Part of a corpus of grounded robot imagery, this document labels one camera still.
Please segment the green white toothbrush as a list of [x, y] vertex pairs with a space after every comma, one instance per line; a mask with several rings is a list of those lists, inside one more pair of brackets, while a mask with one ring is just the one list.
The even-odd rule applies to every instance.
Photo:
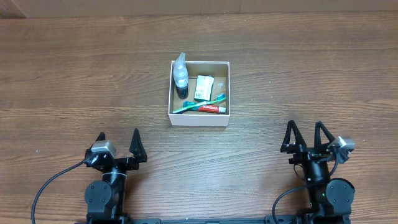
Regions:
[[196, 106], [201, 106], [201, 105], [215, 105], [218, 103], [222, 103], [226, 100], [226, 95], [224, 93], [218, 95], [213, 101], [202, 101], [199, 103], [194, 103], [194, 102], [189, 102], [189, 101], [184, 101], [183, 102], [183, 107], [174, 110], [172, 113], [173, 114], [182, 114], [185, 111], [188, 111], [188, 109], [196, 107]]

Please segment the red green toothpaste tube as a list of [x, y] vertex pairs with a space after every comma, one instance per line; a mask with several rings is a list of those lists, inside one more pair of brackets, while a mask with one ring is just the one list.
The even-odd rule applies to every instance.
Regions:
[[226, 108], [222, 106], [215, 105], [201, 105], [188, 109], [188, 111], [199, 111], [199, 112], [207, 112], [207, 113], [226, 113]]

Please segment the clear bottle dark liquid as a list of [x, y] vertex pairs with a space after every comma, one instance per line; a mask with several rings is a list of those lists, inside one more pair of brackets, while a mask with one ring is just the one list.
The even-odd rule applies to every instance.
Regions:
[[185, 52], [182, 52], [174, 62], [173, 67], [173, 78], [175, 83], [175, 89], [180, 99], [186, 99], [188, 97], [188, 70], [185, 63]]

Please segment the green white soap bar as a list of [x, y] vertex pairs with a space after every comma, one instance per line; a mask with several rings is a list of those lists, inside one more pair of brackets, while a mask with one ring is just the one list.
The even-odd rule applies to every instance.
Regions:
[[214, 78], [211, 75], [197, 76], [197, 84], [195, 87], [194, 100], [196, 101], [210, 101], [211, 93], [214, 84]]

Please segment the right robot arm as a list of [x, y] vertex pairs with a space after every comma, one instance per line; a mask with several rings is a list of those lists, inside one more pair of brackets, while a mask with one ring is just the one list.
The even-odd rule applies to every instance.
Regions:
[[291, 223], [350, 223], [355, 187], [350, 181], [332, 175], [349, 159], [354, 148], [352, 139], [334, 137], [321, 121], [315, 123], [314, 145], [309, 147], [295, 121], [290, 120], [280, 151], [292, 155], [289, 163], [302, 168], [300, 178], [305, 183], [277, 197], [272, 206], [273, 221], [279, 223], [280, 220], [275, 214], [280, 199], [307, 189], [310, 206], [298, 210], [290, 218]]

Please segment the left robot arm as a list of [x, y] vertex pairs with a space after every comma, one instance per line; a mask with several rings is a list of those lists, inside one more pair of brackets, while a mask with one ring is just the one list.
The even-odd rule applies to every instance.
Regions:
[[133, 222], [130, 215], [124, 212], [126, 172], [138, 170], [139, 164], [147, 161], [138, 129], [132, 135], [129, 152], [131, 157], [116, 158], [116, 148], [106, 139], [104, 132], [86, 150], [83, 163], [102, 173], [102, 179], [92, 182], [85, 190], [87, 223]]

